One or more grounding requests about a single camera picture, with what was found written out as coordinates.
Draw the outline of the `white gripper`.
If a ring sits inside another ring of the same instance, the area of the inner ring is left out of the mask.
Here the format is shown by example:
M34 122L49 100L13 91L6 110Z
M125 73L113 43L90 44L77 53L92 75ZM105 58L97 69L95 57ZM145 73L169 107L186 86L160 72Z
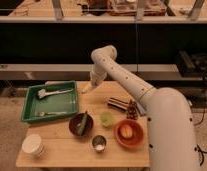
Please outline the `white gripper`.
M90 72L90 83L93 87L97 87L106 79L106 77L106 73L98 73L92 69Z

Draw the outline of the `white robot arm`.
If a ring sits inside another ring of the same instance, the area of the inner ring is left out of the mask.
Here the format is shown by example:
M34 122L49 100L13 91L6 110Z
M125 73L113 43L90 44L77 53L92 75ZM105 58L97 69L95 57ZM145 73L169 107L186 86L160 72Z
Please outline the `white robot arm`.
M150 171L200 171L190 105L174 88L155 88L115 62L117 50L108 45L92 51L91 84L107 75L116 80L147 115Z

